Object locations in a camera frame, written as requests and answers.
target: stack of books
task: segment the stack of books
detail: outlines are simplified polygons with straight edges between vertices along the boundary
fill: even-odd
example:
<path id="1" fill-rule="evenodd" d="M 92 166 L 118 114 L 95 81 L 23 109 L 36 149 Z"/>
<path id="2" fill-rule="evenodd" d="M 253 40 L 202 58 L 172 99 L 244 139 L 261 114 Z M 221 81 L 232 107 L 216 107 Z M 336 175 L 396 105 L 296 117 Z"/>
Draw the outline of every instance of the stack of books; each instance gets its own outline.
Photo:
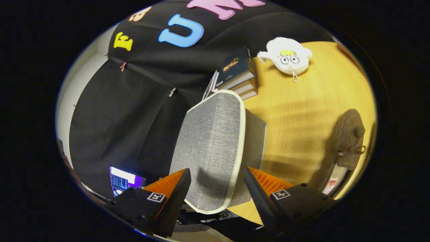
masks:
<path id="1" fill-rule="evenodd" d="M 258 94 L 255 64 L 249 49 L 242 47 L 226 58 L 220 69 L 213 74 L 203 99 L 218 90 L 232 90 L 242 100 Z"/>

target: gray fabric cushion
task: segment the gray fabric cushion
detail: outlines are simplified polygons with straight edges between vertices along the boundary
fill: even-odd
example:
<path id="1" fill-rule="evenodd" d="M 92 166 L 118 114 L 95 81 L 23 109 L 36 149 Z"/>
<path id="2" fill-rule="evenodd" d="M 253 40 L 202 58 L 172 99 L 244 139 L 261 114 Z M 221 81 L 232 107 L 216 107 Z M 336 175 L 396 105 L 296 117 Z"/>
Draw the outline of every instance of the gray fabric cushion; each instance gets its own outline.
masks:
<path id="1" fill-rule="evenodd" d="M 228 205 L 236 183 L 245 128 L 245 107 L 238 97 L 212 95 L 188 111 L 179 132 L 170 173 L 190 169 L 186 202 L 204 213 L 225 207 L 226 199 Z"/>

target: wooden table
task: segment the wooden table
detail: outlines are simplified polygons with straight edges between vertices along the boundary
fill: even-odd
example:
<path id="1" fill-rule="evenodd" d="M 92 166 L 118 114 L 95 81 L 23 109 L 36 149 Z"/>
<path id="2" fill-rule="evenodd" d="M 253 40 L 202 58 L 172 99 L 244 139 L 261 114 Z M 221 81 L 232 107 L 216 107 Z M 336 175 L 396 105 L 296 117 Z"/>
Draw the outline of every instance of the wooden table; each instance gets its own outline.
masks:
<path id="1" fill-rule="evenodd" d="M 366 133 L 363 145 L 372 144 L 370 133 L 376 124 L 376 107 L 366 76 L 332 42 L 307 42 L 313 52 L 308 70 L 295 83 L 270 61 L 254 58 L 258 76 L 258 96 L 244 100 L 245 107 L 267 122 L 267 138 L 262 171 L 289 183 L 308 183 L 320 169 L 325 142 L 335 122 L 348 109 L 356 109 Z M 354 184 L 368 159 L 367 149 L 350 180 L 335 199 Z M 228 208 L 237 215 L 262 224 L 254 202 Z"/>

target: computer monitor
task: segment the computer monitor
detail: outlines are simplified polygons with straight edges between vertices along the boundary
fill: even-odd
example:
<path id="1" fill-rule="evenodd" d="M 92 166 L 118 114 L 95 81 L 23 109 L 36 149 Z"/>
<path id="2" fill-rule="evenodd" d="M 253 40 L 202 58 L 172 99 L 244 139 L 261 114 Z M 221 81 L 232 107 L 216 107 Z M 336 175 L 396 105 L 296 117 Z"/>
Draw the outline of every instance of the computer monitor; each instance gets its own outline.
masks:
<path id="1" fill-rule="evenodd" d="M 146 186 L 146 178 L 144 177 L 133 175 L 113 166 L 109 166 L 109 170 L 111 175 L 112 192 L 115 197 L 131 186 L 140 189 L 143 189 Z"/>

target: stuffed animal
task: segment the stuffed animal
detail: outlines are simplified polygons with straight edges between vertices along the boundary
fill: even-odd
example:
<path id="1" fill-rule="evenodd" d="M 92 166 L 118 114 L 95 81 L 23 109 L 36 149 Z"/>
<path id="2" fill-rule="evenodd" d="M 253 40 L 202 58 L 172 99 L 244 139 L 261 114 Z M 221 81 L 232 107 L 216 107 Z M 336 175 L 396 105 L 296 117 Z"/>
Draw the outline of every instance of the stuffed animal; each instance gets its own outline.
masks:
<path id="1" fill-rule="evenodd" d="M 265 63 L 266 60 L 272 63 L 282 72 L 293 76 L 293 81 L 298 82 L 298 76 L 306 71 L 309 66 L 309 59 L 312 51 L 304 48 L 299 42 L 284 37 L 276 37 L 270 40 L 267 45 L 267 52 L 260 51 L 257 57 Z"/>

